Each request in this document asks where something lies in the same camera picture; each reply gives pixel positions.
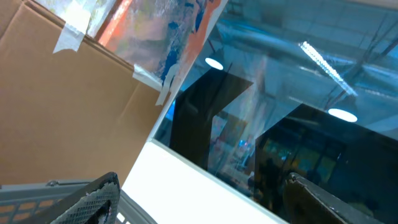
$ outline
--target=ceiling light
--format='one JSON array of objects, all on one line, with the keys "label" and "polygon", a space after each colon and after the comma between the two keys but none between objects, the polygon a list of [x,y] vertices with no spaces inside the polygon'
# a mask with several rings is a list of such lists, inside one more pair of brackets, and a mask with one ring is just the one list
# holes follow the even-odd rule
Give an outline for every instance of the ceiling light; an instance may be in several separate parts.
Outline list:
[{"label": "ceiling light", "polygon": [[356,122],[358,120],[358,118],[352,113],[337,108],[329,109],[328,113],[348,122]]},{"label": "ceiling light", "polygon": [[356,117],[358,110],[356,109],[355,100],[354,96],[347,96],[329,109],[328,113],[348,122],[356,122],[358,120]]},{"label": "ceiling light", "polygon": [[218,49],[216,52],[212,53],[209,57],[205,59],[205,62],[211,67],[223,70],[224,69],[224,50]]},{"label": "ceiling light", "polygon": [[328,62],[315,50],[307,41],[299,44],[300,48],[315,62],[319,65],[339,86],[341,86],[345,92],[349,95],[357,96],[358,94],[353,90],[343,78],[333,69]]},{"label": "ceiling light", "polygon": [[217,62],[216,60],[214,60],[214,59],[212,59],[212,58],[206,58],[206,59],[205,59],[205,62],[206,62],[208,65],[210,65],[210,66],[212,66],[213,68],[215,68],[215,69],[218,69],[218,70],[224,69],[224,66],[223,66],[222,64],[220,64],[219,62]]}]

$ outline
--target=glass panel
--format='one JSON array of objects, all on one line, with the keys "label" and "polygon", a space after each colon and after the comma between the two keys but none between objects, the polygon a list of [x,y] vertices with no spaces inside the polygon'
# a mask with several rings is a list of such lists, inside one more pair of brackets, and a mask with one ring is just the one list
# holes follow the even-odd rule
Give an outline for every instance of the glass panel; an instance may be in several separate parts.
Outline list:
[{"label": "glass panel", "polygon": [[295,172],[397,223],[397,10],[229,1],[155,138],[288,222]]}]

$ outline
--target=cardboard box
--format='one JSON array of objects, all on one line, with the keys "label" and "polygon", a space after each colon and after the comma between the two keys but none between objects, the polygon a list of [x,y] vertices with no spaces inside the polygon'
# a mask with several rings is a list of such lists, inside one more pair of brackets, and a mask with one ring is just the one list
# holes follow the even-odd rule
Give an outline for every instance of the cardboard box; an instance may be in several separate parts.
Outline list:
[{"label": "cardboard box", "polygon": [[123,183],[158,118],[159,92],[93,39],[53,49],[64,22],[32,1],[0,2],[0,184]]}]

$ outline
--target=colorful painting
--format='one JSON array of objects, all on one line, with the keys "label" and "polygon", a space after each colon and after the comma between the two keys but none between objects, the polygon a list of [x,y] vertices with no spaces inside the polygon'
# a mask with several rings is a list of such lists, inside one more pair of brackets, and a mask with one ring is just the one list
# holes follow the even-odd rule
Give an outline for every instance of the colorful painting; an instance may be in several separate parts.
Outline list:
[{"label": "colorful painting", "polygon": [[226,2],[123,0],[99,42],[162,82],[178,64],[176,85],[187,75]]}]

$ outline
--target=blue paint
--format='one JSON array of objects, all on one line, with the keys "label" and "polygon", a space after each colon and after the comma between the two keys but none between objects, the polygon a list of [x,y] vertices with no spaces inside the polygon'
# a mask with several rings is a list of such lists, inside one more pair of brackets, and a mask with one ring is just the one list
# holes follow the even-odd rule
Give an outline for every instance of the blue paint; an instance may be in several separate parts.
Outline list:
[{"label": "blue paint", "polygon": [[199,11],[197,14],[197,18],[195,19],[195,31],[198,31],[198,29],[200,27],[201,20],[203,19],[203,15],[205,14],[205,6],[204,6],[204,4],[200,4],[200,2],[198,2],[198,0],[196,0],[196,2],[199,5]]},{"label": "blue paint", "polygon": [[193,8],[193,4],[192,4],[192,3],[189,3],[189,2],[186,2],[186,3],[185,3],[185,7],[191,7],[191,8]]},{"label": "blue paint", "polygon": [[166,79],[166,75],[168,74],[170,68],[177,63],[177,57],[178,57],[178,50],[170,49],[170,52],[167,56],[165,65],[164,65],[164,71],[162,73],[162,76],[160,77],[164,83],[164,80]]},{"label": "blue paint", "polygon": [[178,24],[173,21],[173,22],[169,23],[169,28],[176,30],[176,29],[178,29]]}]

